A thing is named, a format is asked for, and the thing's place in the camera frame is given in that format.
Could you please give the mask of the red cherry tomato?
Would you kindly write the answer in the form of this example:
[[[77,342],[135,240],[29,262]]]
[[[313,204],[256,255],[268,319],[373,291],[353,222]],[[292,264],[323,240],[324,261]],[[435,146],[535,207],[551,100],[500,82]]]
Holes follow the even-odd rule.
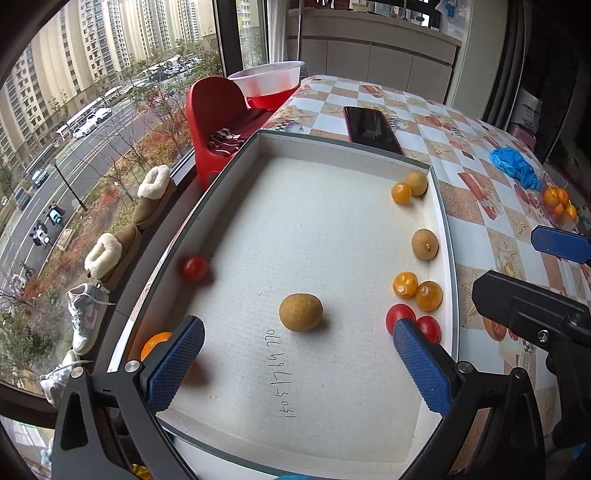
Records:
[[[410,306],[403,303],[398,303],[391,306],[385,318],[386,328],[391,336],[394,335],[394,327],[396,326],[396,323],[402,319],[410,319],[415,321],[415,311]]]
[[[416,325],[423,335],[432,343],[439,344],[442,340],[442,330],[439,322],[432,316],[424,315],[416,320]]]
[[[181,276],[188,283],[198,284],[204,281],[208,274],[207,261],[198,255],[188,256],[181,262]]]

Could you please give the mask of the white cabinet counter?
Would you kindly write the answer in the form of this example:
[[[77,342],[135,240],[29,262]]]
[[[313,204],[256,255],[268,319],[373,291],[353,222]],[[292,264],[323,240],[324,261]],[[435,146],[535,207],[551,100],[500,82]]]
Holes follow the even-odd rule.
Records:
[[[446,101],[461,42],[395,18],[354,11],[287,13],[287,58],[331,75]]]

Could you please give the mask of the dark smartphone red case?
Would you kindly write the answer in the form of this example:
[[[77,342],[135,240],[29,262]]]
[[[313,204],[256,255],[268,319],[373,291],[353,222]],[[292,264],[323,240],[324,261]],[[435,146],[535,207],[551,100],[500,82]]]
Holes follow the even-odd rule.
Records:
[[[403,149],[385,115],[375,109],[345,106],[349,140],[363,146],[403,155]]]

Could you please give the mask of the brown fur boot far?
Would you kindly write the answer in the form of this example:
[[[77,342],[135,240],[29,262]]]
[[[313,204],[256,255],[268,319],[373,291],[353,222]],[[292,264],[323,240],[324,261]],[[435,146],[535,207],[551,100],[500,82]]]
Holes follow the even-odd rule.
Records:
[[[176,184],[167,165],[150,169],[138,186],[138,202],[132,214],[132,223],[140,231],[146,230],[159,218],[175,191]]]

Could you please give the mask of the striped cloth on chair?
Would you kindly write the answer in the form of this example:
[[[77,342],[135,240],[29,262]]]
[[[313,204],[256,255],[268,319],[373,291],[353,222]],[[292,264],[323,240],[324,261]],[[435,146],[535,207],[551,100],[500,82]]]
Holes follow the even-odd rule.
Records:
[[[209,136],[207,149],[218,156],[231,156],[238,152],[245,139],[242,135],[231,132],[228,128],[214,131]]]

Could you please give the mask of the red plastic chair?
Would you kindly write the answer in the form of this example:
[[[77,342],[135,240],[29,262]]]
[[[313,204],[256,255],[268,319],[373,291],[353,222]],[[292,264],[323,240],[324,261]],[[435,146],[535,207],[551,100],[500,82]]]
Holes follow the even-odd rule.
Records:
[[[205,77],[191,85],[186,97],[185,116],[202,188],[207,189],[235,155],[218,156],[209,151],[206,146],[209,136],[214,131],[228,128],[242,135],[246,142],[295,91],[245,97],[235,82],[219,76]]]

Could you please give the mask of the glass fruit bowl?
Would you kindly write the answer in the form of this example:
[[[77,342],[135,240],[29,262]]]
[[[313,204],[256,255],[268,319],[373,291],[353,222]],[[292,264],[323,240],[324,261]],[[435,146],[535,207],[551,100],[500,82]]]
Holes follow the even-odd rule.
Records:
[[[553,185],[552,183],[542,183],[542,188],[540,190],[542,209],[544,210],[544,212],[546,213],[547,217],[549,218],[550,222],[554,227],[564,231],[574,232],[576,230],[577,222],[573,222],[571,220],[570,216],[566,212],[566,207],[564,207],[562,204],[558,205],[554,209],[549,209],[544,206],[542,201],[542,191],[546,185],[553,187],[555,189],[560,188]]]

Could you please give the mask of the white sneaker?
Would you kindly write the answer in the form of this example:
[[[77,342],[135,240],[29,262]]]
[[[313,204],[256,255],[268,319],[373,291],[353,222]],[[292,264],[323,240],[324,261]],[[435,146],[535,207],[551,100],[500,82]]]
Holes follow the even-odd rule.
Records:
[[[66,355],[57,367],[51,372],[41,375],[39,384],[48,403],[54,408],[58,408],[63,399],[72,370],[91,363],[92,360],[81,359],[74,350],[70,349],[66,352]]]
[[[66,297],[73,330],[72,349],[83,356],[93,347],[106,310],[112,305],[109,292],[101,284],[83,283],[70,289]]]

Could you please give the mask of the blue plastic bag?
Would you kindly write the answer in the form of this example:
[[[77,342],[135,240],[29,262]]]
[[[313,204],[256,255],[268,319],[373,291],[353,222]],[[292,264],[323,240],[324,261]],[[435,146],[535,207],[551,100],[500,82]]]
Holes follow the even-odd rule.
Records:
[[[510,147],[496,148],[489,153],[489,160],[503,173],[517,180],[523,189],[541,190],[542,181],[518,150]]]

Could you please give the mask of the orange in bowl left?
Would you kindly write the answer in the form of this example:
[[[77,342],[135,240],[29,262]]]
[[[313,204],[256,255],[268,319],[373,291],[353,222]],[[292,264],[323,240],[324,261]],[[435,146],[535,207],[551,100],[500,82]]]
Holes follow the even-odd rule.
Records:
[[[542,191],[542,201],[546,208],[554,209],[561,204],[557,190],[546,185]]]

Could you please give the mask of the yellow cherry tomato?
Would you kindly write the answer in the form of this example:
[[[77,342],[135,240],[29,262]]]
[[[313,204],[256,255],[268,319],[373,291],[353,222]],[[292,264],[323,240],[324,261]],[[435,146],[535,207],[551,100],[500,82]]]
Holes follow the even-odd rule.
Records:
[[[391,196],[394,203],[399,205],[406,205],[411,201],[413,193],[411,187],[408,184],[404,182],[399,182],[397,184],[394,184],[394,186],[392,187]]]
[[[437,310],[443,302],[443,290],[435,281],[425,281],[418,285],[415,293],[417,306],[426,312]]]
[[[398,297],[410,299],[415,296],[419,286],[418,277],[414,272],[403,271],[394,277],[393,291]]]

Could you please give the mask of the large orange mandarin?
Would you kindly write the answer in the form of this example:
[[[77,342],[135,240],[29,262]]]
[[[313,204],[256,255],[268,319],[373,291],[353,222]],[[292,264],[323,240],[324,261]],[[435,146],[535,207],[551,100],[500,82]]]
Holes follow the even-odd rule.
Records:
[[[198,342],[188,333],[178,336],[170,331],[150,337],[140,352],[140,360],[148,372],[147,379],[164,385],[183,383],[197,357]]]

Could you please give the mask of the orange in bowl right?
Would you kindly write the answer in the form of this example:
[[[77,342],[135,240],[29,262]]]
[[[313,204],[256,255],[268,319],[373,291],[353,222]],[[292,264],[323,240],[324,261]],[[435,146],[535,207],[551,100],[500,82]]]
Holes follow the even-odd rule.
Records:
[[[578,220],[578,213],[577,210],[575,208],[575,206],[573,204],[568,204],[566,207],[566,212],[568,213],[568,215],[570,216],[571,220],[573,222],[577,222]]]

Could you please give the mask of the brown fur boot near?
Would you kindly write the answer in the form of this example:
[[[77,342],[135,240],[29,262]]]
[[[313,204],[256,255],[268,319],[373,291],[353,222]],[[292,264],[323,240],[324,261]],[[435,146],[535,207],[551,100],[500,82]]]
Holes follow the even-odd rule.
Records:
[[[134,224],[127,224],[114,234],[101,234],[84,259],[87,277],[113,291],[137,253],[140,241],[140,231]]]

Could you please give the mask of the orange in bowl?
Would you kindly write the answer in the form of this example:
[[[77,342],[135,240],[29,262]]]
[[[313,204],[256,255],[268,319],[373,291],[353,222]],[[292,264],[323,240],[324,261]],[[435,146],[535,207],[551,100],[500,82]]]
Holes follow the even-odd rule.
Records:
[[[564,207],[567,207],[570,204],[570,197],[568,192],[564,188],[557,188],[556,193],[560,203]]]
[[[542,191],[542,201],[546,208],[554,209],[561,204],[557,190],[546,185]]]
[[[573,222],[577,222],[578,220],[578,213],[577,210],[575,208],[575,206],[573,204],[568,204],[566,207],[566,212],[568,213],[568,215],[570,216],[571,220]]]

